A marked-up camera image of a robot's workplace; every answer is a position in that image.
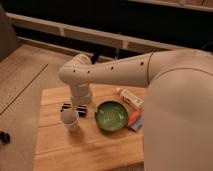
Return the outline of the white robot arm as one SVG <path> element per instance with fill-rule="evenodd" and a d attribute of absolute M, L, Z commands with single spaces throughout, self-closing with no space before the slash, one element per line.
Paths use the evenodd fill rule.
<path fill-rule="evenodd" d="M 145 171 L 213 171 L 213 54 L 179 49 L 99 64 L 78 54 L 59 78 L 76 105 L 91 101 L 91 83 L 145 88 Z"/>

